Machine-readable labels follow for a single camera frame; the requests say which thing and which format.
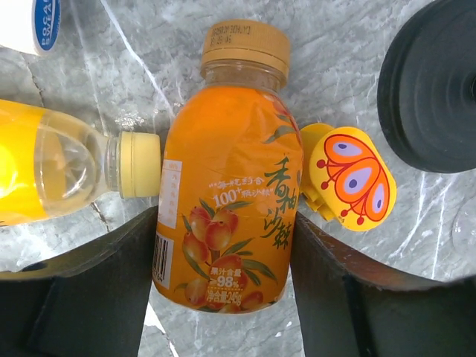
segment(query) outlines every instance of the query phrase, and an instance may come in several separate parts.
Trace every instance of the nutrition label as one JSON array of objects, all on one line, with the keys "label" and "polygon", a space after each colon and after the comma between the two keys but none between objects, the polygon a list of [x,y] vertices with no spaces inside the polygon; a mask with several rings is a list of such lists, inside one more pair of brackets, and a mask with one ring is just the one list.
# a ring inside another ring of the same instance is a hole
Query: nutrition label
[{"label": "nutrition label", "polygon": [[208,303],[234,303],[241,305],[241,292],[247,280],[243,277],[242,269],[225,269],[212,267],[210,269],[210,284],[207,290]]},{"label": "nutrition label", "polygon": [[181,161],[164,160],[161,192],[158,199],[158,221],[172,229],[175,229],[177,225],[180,176]]}]

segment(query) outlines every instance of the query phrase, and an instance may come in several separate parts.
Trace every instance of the orange label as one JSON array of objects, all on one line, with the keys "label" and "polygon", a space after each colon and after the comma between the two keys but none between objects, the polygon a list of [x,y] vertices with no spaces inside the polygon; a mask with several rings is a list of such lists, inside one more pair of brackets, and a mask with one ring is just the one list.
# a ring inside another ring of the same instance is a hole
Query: orange label
[{"label": "orange label", "polygon": [[35,185],[34,154],[45,110],[0,100],[0,224],[47,218]]},{"label": "orange label", "polygon": [[242,313],[283,293],[303,150],[288,109],[254,89],[195,96],[167,138],[153,266],[165,297]]}]

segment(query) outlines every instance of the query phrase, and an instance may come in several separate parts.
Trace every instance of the butterfly design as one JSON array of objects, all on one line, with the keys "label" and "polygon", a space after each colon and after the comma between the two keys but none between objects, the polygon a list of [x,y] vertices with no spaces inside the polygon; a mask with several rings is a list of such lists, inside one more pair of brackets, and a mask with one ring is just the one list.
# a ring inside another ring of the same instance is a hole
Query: butterfly design
[{"label": "butterfly design", "polygon": [[375,152],[353,136],[335,134],[325,140],[324,153],[327,160],[319,160],[317,167],[326,168],[329,179],[321,183],[321,189],[335,182],[336,196],[350,206],[341,216],[353,211],[357,225],[364,224],[365,218],[382,221],[390,204],[390,183]]}]

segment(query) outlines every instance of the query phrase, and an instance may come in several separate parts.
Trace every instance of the yellow plastic bottle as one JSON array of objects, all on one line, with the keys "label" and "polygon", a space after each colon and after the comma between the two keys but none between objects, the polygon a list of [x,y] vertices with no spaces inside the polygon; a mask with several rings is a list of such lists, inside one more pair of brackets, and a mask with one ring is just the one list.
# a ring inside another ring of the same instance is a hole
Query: yellow plastic bottle
[{"label": "yellow plastic bottle", "polygon": [[0,100],[0,126],[2,225],[63,216],[108,191],[158,195],[157,135],[107,138],[70,115],[6,100]]},{"label": "yellow plastic bottle", "polygon": [[289,57],[287,37],[259,22],[207,34],[206,88],[173,123],[162,168],[152,273],[176,303],[246,313],[283,294],[303,166],[300,133],[277,96]]}]

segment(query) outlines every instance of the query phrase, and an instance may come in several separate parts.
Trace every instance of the gray marble surface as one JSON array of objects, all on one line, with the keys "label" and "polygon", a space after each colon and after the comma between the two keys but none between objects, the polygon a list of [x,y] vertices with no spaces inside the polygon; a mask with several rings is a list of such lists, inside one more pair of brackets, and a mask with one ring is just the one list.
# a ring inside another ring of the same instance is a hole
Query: gray marble surface
[{"label": "gray marble surface", "polygon": [[[437,280],[476,271],[455,251],[453,222],[476,195],[474,172],[422,173],[402,163],[379,127],[379,69],[398,29],[430,0],[63,0],[57,51],[46,58],[0,49],[0,97],[75,115],[108,135],[157,132],[203,86],[202,41],[219,20],[269,22],[292,41],[282,97],[299,126],[324,122],[365,130],[397,181],[396,206],[363,234],[300,211],[383,263]],[[67,217],[0,230],[0,270],[19,270],[113,230],[156,199],[108,194]],[[284,299],[253,315],[206,315],[152,289],[139,356],[303,356],[289,278]]]}]

